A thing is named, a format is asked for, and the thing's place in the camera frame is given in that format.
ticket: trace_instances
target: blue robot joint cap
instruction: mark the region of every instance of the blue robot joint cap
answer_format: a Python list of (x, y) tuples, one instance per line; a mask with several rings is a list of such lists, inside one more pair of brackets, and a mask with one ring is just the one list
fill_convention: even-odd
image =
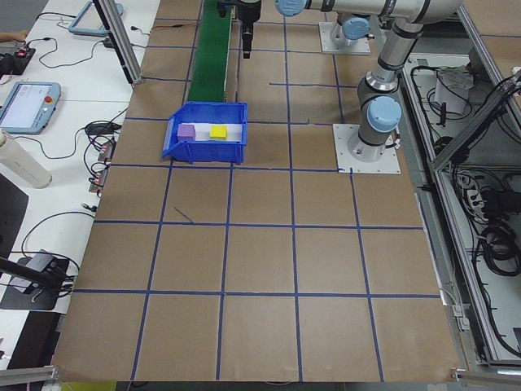
[(369, 34), (369, 21), (364, 18), (351, 18), (342, 24), (342, 33), (347, 39), (357, 40)]
[(284, 16), (299, 15), (306, 7), (306, 0), (276, 0), (277, 11)]
[(400, 119), (400, 104), (389, 96), (374, 99), (367, 110), (367, 121), (379, 133), (391, 133)]

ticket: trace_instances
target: white metal base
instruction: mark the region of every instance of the white metal base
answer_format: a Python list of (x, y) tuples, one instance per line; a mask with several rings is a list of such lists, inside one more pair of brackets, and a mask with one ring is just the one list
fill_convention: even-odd
[(324, 53), (339, 55), (370, 55), (371, 49), (367, 38), (351, 41), (349, 45), (339, 45), (338, 42), (331, 40), (331, 30), (336, 26), (336, 22), (319, 22), (320, 42)]
[[(372, 163), (366, 163), (355, 158), (348, 150), (348, 140), (352, 134), (358, 131), (356, 124), (333, 124), (333, 135), (335, 136), (336, 163), (340, 173), (360, 174), (400, 174), (400, 165), (396, 156), (395, 148), (388, 148), (382, 157)], [(392, 144), (389, 136), (387, 144)]]

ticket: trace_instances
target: cardboard floor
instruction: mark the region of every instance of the cardboard floor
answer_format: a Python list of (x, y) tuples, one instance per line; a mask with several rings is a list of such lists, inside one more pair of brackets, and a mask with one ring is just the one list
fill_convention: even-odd
[(466, 0), (465, 8), (503, 77), (521, 63), (521, 5), (518, 0)]
[(161, 160), (190, 88), (199, 0), (163, 0), (54, 364), (64, 380), (430, 381), (458, 366), (403, 156), (338, 174), (332, 123), (359, 122), (376, 62), (324, 55), (307, 11), (264, 2), (242, 165)]

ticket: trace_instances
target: yellow cube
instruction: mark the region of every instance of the yellow cube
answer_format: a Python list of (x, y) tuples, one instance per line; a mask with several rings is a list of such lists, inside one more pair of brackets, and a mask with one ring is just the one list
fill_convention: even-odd
[(226, 141), (227, 136), (228, 136), (228, 126), (212, 125), (210, 127), (210, 138), (212, 140)]

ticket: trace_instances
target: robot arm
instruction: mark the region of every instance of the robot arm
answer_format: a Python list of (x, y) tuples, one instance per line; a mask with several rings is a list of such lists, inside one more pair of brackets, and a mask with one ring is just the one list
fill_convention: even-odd
[(403, 68), (423, 25), (446, 19), (462, 0), (275, 0), (275, 5), (285, 16), (313, 9), (396, 18), (377, 64), (358, 85), (362, 123), (348, 141), (354, 157), (371, 162), (383, 154), (388, 135), (401, 119), (400, 105), (390, 96), (398, 88), (396, 73)]
[(226, 15), (228, 6), (235, 6), (237, 18), (241, 21), (243, 57), (250, 58), (253, 41), (253, 24), (261, 18), (261, 0), (217, 0), (219, 16)]

